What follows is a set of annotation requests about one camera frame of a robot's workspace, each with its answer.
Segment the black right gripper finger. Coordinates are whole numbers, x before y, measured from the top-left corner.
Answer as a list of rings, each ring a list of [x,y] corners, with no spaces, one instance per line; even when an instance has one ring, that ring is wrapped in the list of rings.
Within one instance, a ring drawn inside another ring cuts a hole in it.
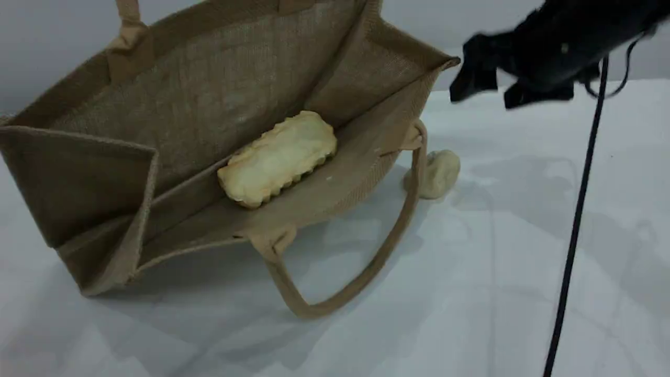
[[[512,32],[478,33],[463,45],[463,62],[450,85],[452,103],[461,103],[482,92],[497,91],[496,72],[515,74]]]
[[[549,88],[537,88],[518,78],[504,93],[505,109],[519,109],[548,101],[571,101],[574,98],[575,82],[571,78]]]

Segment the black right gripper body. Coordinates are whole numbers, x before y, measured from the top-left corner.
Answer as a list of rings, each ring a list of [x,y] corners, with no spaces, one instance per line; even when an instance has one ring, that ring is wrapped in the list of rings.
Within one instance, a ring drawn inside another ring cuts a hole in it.
[[[495,55],[519,84],[548,92],[636,30],[635,1],[545,1],[515,28],[495,34]]]

